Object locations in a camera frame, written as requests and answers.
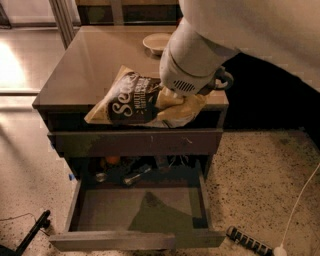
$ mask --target power strip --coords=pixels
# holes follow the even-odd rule
[[[270,246],[254,239],[253,237],[245,234],[234,226],[230,226],[227,230],[227,237],[229,237],[236,244],[240,244],[248,250],[254,251],[261,256],[272,256],[273,250]]]

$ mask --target tabletop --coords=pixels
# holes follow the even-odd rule
[[[36,97],[35,109],[89,111],[109,91],[121,66],[159,77],[160,57],[145,48],[153,33],[175,26],[83,26]],[[206,108],[228,105],[224,92],[208,96]]]

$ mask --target drawer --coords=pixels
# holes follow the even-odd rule
[[[200,129],[200,128],[222,128],[224,122],[225,108],[216,107],[215,110],[203,110],[196,119],[183,128],[179,129]],[[112,126],[104,124],[88,124],[84,118],[87,112],[41,112],[50,132],[72,132],[72,131],[109,131],[109,130],[137,130],[142,127],[134,126]]]
[[[222,129],[150,129],[95,132],[51,132],[48,137],[60,157],[108,155],[211,155]]]
[[[79,161],[83,170],[65,230],[50,237],[60,251],[210,248],[223,242],[225,232],[212,227],[199,162],[154,170],[128,188],[112,179],[97,182],[86,159]]]

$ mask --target black wall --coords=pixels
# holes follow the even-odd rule
[[[224,66],[235,79],[226,91],[226,130],[304,127],[320,148],[320,93],[283,69],[245,54]]]

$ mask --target orange object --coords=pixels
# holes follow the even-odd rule
[[[120,156],[106,156],[105,159],[108,164],[118,164],[120,162]]]

